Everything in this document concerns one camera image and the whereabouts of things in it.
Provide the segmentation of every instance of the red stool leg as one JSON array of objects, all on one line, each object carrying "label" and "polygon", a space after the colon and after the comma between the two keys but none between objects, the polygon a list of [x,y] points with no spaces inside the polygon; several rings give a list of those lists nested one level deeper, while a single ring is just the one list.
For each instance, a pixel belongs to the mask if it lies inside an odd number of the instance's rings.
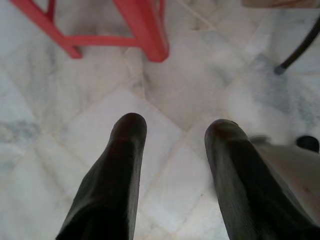
[{"label": "red stool leg", "polygon": [[32,2],[32,0],[10,0],[17,6],[29,19],[39,26],[49,35],[61,48],[63,48],[71,58],[79,59],[82,57],[79,50],[68,43],[67,39],[60,33],[43,11]]},{"label": "red stool leg", "polygon": [[156,9],[155,1],[113,1],[148,59],[153,62],[164,61],[169,55],[169,44],[161,14]]}]

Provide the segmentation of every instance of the marble floor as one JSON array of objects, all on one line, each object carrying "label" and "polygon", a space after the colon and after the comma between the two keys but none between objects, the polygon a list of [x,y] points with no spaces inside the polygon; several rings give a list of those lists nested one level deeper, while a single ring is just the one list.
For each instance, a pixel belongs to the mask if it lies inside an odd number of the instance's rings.
[{"label": "marble floor", "polygon": [[[228,239],[205,130],[227,118],[274,144],[320,139],[320,37],[286,74],[273,74],[319,14],[168,0],[163,63],[126,47],[84,47],[72,60],[0,1],[0,239],[53,240],[128,112],[148,126],[134,239]],[[131,35],[110,0],[58,0],[56,22],[65,34]]]}]

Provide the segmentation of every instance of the black object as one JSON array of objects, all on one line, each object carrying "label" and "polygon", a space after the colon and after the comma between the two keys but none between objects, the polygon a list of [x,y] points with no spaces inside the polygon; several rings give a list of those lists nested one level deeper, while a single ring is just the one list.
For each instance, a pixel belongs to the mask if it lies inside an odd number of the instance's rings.
[{"label": "black object", "polygon": [[283,74],[313,43],[318,34],[320,33],[320,16],[316,20],[311,31],[305,37],[299,47],[279,66],[274,69],[274,73],[277,75]]},{"label": "black object", "polygon": [[57,240],[133,240],[147,125],[135,113],[113,127],[85,175]]},{"label": "black object", "polygon": [[295,141],[295,144],[300,148],[319,153],[319,141],[313,136],[301,136]]},{"label": "black object", "polygon": [[236,123],[212,123],[205,133],[205,149],[231,240],[320,239],[320,229],[286,198]]}]

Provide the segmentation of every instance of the red stool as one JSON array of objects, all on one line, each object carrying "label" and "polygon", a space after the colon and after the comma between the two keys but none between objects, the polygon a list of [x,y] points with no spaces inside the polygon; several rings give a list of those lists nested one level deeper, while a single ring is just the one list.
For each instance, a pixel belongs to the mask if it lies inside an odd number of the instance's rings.
[{"label": "red stool", "polygon": [[162,62],[169,55],[169,44],[163,19],[165,0],[113,0],[135,38],[120,36],[66,36],[55,26],[56,0],[49,0],[43,12],[32,0],[10,0],[25,15],[49,35],[71,58],[80,59],[78,46],[127,46],[140,47],[150,61]]}]

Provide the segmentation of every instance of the red plastic stool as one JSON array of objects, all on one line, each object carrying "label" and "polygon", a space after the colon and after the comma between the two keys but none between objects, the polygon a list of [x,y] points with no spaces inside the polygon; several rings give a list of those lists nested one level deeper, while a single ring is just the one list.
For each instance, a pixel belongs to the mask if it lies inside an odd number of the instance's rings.
[{"label": "red plastic stool", "polygon": [[135,38],[120,36],[66,36],[55,26],[56,0],[49,0],[43,12],[32,0],[10,0],[25,15],[49,35],[71,58],[80,59],[77,46],[127,46],[140,47],[150,61],[162,62],[169,55],[169,44],[163,19],[165,0],[113,0]]}]

